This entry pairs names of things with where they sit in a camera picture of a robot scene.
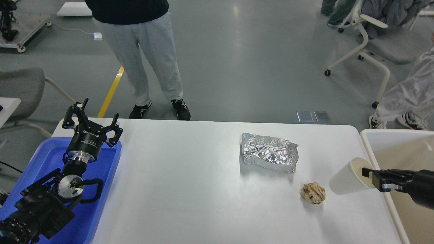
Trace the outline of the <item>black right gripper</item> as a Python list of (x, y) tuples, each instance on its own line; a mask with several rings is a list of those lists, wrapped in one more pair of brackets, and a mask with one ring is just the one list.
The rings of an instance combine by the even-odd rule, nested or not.
[(380, 192), (390, 192), (392, 189), (407, 193), (418, 205), (434, 209), (434, 172), (432, 170), (375, 170), (362, 168), (363, 177), (370, 177), (374, 187)]

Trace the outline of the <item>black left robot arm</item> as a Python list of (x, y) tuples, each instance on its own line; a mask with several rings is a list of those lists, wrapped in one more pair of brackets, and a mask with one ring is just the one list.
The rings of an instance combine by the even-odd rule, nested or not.
[(1, 221), (2, 244), (34, 244), (39, 236), (50, 239), (75, 217), (77, 204), (97, 201), (104, 187), (103, 179), (83, 179), (88, 164), (96, 162), (104, 143), (114, 147), (123, 133), (117, 124), (102, 126), (85, 114), (88, 99), (71, 105), (62, 127), (74, 129), (74, 136), (62, 156), (63, 168), (56, 168), (21, 191), (16, 211)]

